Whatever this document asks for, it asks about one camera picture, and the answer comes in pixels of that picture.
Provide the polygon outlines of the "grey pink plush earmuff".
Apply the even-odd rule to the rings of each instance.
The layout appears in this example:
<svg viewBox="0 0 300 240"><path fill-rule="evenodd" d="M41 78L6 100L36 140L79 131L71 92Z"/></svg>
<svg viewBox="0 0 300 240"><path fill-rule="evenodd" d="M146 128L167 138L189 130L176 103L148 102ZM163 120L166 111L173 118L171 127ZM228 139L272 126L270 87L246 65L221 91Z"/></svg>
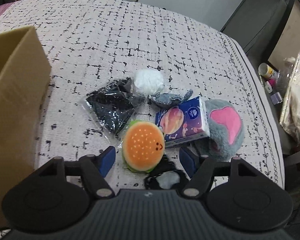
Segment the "grey pink plush earmuff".
<svg viewBox="0 0 300 240"><path fill-rule="evenodd" d="M195 140L193 147L198 155L229 161L243 144L243 121L228 101L207 100L205 105L210 136Z"/></svg>

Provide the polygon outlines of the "black white plush flower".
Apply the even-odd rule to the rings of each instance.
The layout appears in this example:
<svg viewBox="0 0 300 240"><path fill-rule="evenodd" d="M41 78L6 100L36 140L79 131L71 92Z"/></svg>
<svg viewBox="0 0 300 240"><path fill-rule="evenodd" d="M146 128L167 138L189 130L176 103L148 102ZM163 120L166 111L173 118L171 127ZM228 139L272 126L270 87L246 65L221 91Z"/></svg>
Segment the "black white plush flower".
<svg viewBox="0 0 300 240"><path fill-rule="evenodd" d="M166 155L144 179L147 190L177 190L179 193L189 182L184 171L176 168Z"/></svg>

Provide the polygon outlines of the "blue tissue pack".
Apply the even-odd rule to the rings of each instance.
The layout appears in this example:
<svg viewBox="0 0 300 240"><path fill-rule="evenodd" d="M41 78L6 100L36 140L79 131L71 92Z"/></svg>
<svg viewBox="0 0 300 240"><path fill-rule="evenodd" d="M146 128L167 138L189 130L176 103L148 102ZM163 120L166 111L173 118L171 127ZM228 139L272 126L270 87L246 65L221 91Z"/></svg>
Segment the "blue tissue pack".
<svg viewBox="0 0 300 240"><path fill-rule="evenodd" d="M206 105L200 96L156 114L167 148L210 136Z"/></svg>

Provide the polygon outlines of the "orange burger plush toy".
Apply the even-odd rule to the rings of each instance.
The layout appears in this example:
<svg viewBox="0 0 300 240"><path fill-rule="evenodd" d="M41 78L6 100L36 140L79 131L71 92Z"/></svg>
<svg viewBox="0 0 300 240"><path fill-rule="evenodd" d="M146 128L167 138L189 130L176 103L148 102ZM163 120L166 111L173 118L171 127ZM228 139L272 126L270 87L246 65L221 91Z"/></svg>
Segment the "orange burger plush toy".
<svg viewBox="0 0 300 240"><path fill-rule="evenodd" d="M150 172L161 161L165 150L162 131L149 121L132 121L122 142L122 155L133 172Z"/></svg>

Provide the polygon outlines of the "black item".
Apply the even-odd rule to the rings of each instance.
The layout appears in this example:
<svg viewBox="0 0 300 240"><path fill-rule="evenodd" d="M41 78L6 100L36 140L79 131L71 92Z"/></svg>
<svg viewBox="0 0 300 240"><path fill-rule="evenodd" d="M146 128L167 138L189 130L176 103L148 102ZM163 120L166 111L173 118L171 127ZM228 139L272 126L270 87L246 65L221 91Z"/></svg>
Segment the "black item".
<svg viewBox="0 0 300 240"><path fill-rule="evenodd" d="M102 128L117 137L144 102L145 97L134 91L133 80L127 77L88 93L83 106Z"/></svg>

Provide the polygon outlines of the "blue grey cloth piece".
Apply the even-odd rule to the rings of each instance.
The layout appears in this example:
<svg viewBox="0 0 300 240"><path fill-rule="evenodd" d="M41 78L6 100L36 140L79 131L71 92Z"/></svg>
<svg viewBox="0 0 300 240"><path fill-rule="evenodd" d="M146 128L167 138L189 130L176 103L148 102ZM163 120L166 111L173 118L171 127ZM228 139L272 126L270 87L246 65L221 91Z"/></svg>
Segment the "blue grey cloth piece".
<svg viewBox="0 0 300 240"><path fill-rule="evenodd" d="M149 95L148 99L161 109L169 109L189 100L192 94L192 89L189 89L184 95L158 92L155 95Z"/></svg>

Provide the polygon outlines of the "white soft ball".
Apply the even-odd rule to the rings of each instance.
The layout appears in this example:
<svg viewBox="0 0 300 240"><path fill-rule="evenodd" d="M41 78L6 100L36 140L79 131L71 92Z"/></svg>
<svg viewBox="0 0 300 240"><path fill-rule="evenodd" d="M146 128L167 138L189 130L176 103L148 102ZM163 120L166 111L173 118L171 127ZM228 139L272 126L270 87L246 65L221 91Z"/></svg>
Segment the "white soft ball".
<svg viewBox="0 0 300 240"><path fill-rule="evenodd" d="M141 95L155 95L164 88L164 77L158 70L141 69L133 78L134 90Z"/></svg>

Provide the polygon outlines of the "crumpled clear plastic bag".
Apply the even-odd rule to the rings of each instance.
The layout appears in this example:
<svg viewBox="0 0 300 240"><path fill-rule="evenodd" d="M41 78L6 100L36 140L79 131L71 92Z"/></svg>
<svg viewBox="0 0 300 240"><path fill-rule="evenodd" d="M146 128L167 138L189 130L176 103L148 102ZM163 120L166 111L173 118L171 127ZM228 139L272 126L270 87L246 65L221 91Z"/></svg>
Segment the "crumpled clear plastic bag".
<svg viewBox="0 0 300 240"><path fill-rule="evenodd" d="M300 143L300 53L293 64L279 123L287 134Z"/></svg>

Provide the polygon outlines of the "yellow white cup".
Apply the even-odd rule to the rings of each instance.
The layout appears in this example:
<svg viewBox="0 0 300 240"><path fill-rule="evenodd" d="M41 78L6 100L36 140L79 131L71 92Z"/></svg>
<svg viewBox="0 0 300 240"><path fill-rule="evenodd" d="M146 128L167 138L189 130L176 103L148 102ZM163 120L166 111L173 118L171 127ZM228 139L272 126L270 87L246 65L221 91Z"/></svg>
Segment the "yellow white cup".
<svg viewBox="0 0 300 240"><path fill-rule="evenodd" d="M276 79L277 72L268 64L261 63L258 67L258 74L264 77L266 80Z"/></svg>

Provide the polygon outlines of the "brown cardboard box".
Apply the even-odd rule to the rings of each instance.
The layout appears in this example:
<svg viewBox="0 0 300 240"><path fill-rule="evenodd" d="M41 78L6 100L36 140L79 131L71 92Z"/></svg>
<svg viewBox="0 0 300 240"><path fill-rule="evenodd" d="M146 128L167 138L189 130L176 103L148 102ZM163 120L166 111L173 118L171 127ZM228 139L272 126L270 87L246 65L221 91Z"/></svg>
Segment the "brown cardboard box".
<svg viewBox="0 0 300 240"><path fill-rule="evenodd" d="M51 66L34 27L0 34L0 229L4 195L34 170L34 137Z"/></svg>

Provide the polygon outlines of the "white black patterned blanket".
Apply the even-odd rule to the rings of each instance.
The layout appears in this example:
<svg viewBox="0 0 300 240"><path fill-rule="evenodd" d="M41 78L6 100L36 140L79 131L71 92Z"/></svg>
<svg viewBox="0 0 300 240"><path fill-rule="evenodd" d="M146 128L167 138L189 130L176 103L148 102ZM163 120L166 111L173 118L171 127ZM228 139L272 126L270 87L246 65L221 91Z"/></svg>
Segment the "white black patterned blanket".
<svg viewBox="0 0 300 240"><path fill-rule="evenodd" d="M57 232L22 232L6 219L2 229L11 228L6 239L289 239L284 227L238 231L177 190L145 189L149 172L128 168L122 142L132 121L155 124L156 114L168 110L153 104L149 95L139 94L145 102L117 137L83 106L88 93L112 80L133 80L141 69L158 70L164 77L160 93L184 95L192 89L189 100L200 96L204 102L230 102L244 127L243 144L234 157L284 189L277 126L259 78L236 41L183 15L122 0L23 0L0 16L0 34L30 26L51 66L34 137L32 173L54 157L78 161L113 146L115 161L105 180L115 195L97 200L79 222ZM196 153L193 142L165 146L164 155L185 172L181 147L205 156Z"/></svg>

